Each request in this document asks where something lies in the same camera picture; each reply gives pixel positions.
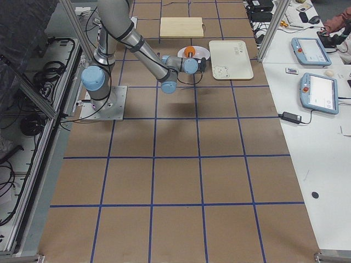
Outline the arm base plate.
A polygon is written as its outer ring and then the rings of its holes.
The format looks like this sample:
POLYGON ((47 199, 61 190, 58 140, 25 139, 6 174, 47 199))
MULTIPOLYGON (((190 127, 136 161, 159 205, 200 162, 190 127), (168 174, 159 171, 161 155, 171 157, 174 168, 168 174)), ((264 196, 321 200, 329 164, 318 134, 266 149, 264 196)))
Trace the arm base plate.
POLYGON ((113 86, 108 99, 91 100, 86 92, 79 119, 86 121, 123 121, 127 86, 113 86))

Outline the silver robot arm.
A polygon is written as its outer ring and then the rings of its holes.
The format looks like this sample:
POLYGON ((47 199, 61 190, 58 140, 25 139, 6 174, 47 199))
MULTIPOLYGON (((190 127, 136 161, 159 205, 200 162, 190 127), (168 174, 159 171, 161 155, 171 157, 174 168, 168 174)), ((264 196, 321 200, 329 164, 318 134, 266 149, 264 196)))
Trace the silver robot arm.
POLYGON ((177 49, 190 45, 190 39, 159 36, 161 2, 98 1, 97 11, 102 28, 94 61, 106 66, 124 58, 121 78, 132 86, 126 117, 194 116, 194 87, 178 89, 177 84, 179 76, 197 71, 197 62, 177 56, 177 49))

